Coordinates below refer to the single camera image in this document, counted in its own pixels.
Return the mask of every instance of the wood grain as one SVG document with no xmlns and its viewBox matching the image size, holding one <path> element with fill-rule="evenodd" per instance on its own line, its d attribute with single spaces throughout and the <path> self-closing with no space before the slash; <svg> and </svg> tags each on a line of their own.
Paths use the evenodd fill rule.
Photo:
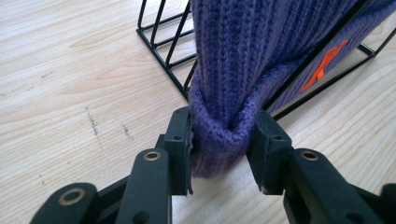
<svg viewBox="0 0 396 224">
<path fill-rule="evenodd" d="M 140 4 L 0 3 L 0 223 L 28 223 L 64 185 L 102 189 L 128 175 L 135 155 L 153 147 L 171 113 L 186 105 L 135 32 Z M 184 6 L 170 0 L 163 16 Z M 145 22 L 157 8 L 148 1 Z M 395 23 L 393 14 L 367 44 L 380 43 Z M 189 52 L 193 41 L 176 57 Z M 378 193 L 396 182 L 395 100 L 393 39 L 280 124 L 295 147 L 321 151 L 348 181 Z M 282 198 L 260 195 L 246 160 L 226 176 L 193 179 L 193 186 L 194 195 L 173 200 L 175 223 L 287 223 Z"/>
</svg>

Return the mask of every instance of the knit hat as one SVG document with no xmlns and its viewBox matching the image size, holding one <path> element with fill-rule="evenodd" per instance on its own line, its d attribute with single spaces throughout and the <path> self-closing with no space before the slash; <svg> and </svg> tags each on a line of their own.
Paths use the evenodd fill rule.
<svg viewBox="0 0 396 224">
<path fill-rule="evenodd" d="M 192 174 L 222 175 L 245 155 L 257 111 L 358 0 L 191 0 L 197 66 L 190 110 Z M 297 97 L 396 8 L 373 0 L 331 41 L 269 112 Z"/>
</svg>

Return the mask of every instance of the orange patch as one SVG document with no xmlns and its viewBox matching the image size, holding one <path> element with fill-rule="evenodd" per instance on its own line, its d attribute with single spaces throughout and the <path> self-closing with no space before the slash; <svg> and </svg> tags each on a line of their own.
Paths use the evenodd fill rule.
<svg viewBox="0 0 396 224">
<path fill-rule="evenodd" d="M 312 85 L 314 85 L 315 81 L 319 81 L 324 77 L 324 68 L 329 65 L 332 59 L 337 56 L 337 54 L 341 51 L 341 49 L 347 44 L 347 40 L 344 40 L 339 46 L 336 46 L 329 51 L 326 52 L 323 60 L 319 64 L 317 70 L 314 72 L 314 75 L 309 79 L 309 81 L 301 88 L 301 91 L 308 90 Z"/>
</svg>

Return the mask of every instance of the black wire rack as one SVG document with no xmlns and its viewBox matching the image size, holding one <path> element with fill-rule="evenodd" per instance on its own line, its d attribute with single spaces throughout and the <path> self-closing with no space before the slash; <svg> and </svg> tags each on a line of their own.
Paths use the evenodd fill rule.
<svg viewBox="0 0 396 224">
<path fill-rule="evenodd" d="M 325 36 L 318 46 L 306 57 L 306 59 L 300 64 L 300 66 L 295 70 L 293 74 L 285 81 L 285 83 L 278 89 L 278 91 L 270 98 L 270 100 L 262 107 L 262 109 L 267 110 L 268 108 L 273 105 L 276 100 L 283 94 L 285 90 L 290 87 L 290 85 L 299 77 L 300 74 L 303 73 L 305 68 L 311 64 L 318 55 L 327 47 L 327 45 L 336 37 L 336 35 L 343 30 L 344 27 L 358 14 L 358 12 L 365 6 L 367 2 L 370 0 L 362 0 L 358 1 L 349 11 L 348 13 L 342 18 L 337 24 L 330 30 L 330 32 Z M 142 6 L 140 8 L 139 18 L 137 22 L 137 33 L 142 38 L 144 43 L 147 45 L 151 53 L 155 56 L 158 60 L 160 65 L 163 67 L 163 70 L 166 74 L 172 79 L 175 83 L 176 87 L 179 89 L 180 93 L 184 96 L 186 100 L 189 98 L 189 85 L 191 82 L 191 78 L 194 74 L 194 70 L 196 67 L 196 53 L 190 54 L 185 56 L 175 62 L 172 62 L 172 57 L 175 52 L 175 48 L 177 46 L 177 41 L 181 38 L 189 37 L 193 39 L 193 29 L 183 31 L 187 18 L 191 14 L 190 8 L 190 1 L 187 2 L 187 5 L 182 13 L 169 16 L 166 19 L 162 20 L 163 11 L 165 9 L 166 0 L 162 0 L 159 6 L 158 11 L 156 12 L 155 22 L 146 26 L 142 26 L 143 17 L 145 14 L 147 0 L 143 0 Z M 174 36 L 168 37 L 161 41 L 156 41 L 157 33 L 159 29 L 162 29 L 169 23 L 178 22 L 177 30 Z M 151 32 L 151 36 L 148 38 L 145 34 Z M 388 44 L 388 42 L 396 35 L 396 28 L 388 35 L 388 37 L 382 42 L 382 44 L 377 49 L 371 49 L 370 47 L 366 46 L 363 43 L 360 43 L 358 49 L 362 51 L 366 57 L 360 60 L 357 63 L 354 63 L 348 67 L 348 69 L 344 70 L 343 72 L 333 76 L 326 82 L 322 83 L 321 85 L 316 85 L 317 87 L 310 91 L 308 94 L 305 94 L 302 97 L 299 97 L 297 100 L 293 101 L 292 103 L 288 104 L 287 106 L 278 109 L 275 113 L 273 113 L 274 119 L 278 120 L 286 115 L 288 115 L 291 111 L 299 107 L 300 105 L 304 104 L 305 102 L 312 99 L 314 96 L 319 94 L 320 92 L 329 88 L 332 84 L 340 80 L 341 78 L 345 77 L 346 75 L 350 74 L 351 72 L 355 71 L 365 63 L 369 62 L 373 58 L 375 58 L 380 51 Z M 169 46 L 170 48 L 167 51 L 166 57 L 162 57 L 160 52 L 158 51 L 159 48 L 163 46 Z M 195 60 L 184 84 L 182 85 L 180 80 L 175 76 L 174 70 L 185 63 L 190 63 Z"/>
</svg>

